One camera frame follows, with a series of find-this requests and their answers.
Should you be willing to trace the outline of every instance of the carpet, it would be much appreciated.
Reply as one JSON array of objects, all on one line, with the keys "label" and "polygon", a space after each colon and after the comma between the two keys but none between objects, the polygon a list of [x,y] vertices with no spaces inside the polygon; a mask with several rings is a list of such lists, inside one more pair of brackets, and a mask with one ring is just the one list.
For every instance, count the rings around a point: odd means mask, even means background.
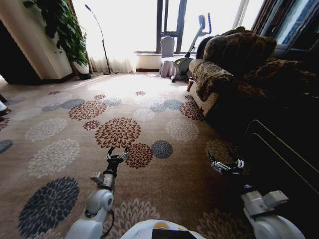
[{"label": "carpet", "polygon": [[[231,162],[229,144],[205,121],[187,85],[157,74],[116,74],[63,84],[0,84],[0,238],[61,239],[96,189],[114,146],[119,165],[107,238],[163,219],[208,239],[253,238],[234,185],[207,150]],[[104,229],[110,225],[110,216]]]}]

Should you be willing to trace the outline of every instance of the wire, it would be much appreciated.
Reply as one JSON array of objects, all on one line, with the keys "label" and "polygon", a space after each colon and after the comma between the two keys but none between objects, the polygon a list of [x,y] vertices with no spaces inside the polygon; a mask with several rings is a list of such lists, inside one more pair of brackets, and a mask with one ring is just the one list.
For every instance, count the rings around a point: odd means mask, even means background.
[{"label": "wire", "polygon": [[106,237],[109,234],[109,232],[112,229],[112,226],[114,224],[115,215],[114,215],[114,212],[112,209],[110,209],[110,212],[112,214],[112,224],[111,224],[110,228],[108,229],[108,231],[101,236],[101,239],[103,239],[104,237]]}]

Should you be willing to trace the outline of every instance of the sofa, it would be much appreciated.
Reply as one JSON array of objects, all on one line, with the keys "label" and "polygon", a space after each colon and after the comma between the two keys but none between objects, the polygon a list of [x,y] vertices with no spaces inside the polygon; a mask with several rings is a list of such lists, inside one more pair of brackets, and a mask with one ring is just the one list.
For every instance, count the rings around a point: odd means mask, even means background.
[{"label": "sofa", "polygon": [[303,62],[273,57],[275,47],[274,39],[243,27],[199,45],[189,66],[190,94],[227,136],[239,140],[251,120],[267,121],[318,98],[317,75]]}]

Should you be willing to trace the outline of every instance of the baseboard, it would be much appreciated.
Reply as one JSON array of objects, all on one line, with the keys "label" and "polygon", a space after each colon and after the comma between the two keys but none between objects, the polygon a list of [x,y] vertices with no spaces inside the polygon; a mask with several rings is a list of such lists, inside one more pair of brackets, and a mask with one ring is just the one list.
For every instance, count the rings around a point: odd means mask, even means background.
[{"label": "baseboard", "polygon": [[74,72],[70,73],[69,75],[62,77],[61,79],[43,79],[36,83],[36,85],[45,85],[45,84],[59,84],[64,83],[74,77]]},{"label": "baseboard", "polygon": [[159,69],[146,69],[146,68],[137,68],[137,72],[158,72]]}]

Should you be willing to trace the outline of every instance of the white chair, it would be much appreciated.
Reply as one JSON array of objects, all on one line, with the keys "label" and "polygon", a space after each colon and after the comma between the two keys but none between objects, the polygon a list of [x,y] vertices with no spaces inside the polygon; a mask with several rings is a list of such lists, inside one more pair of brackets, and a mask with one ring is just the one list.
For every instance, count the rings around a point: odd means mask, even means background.
[{"label": "white chair", "polygon": [[174,38],[167,36],[160,41],[161,47],[161,65],[159,74],[161,77],[173,77],[176,73],[174,66]]}]

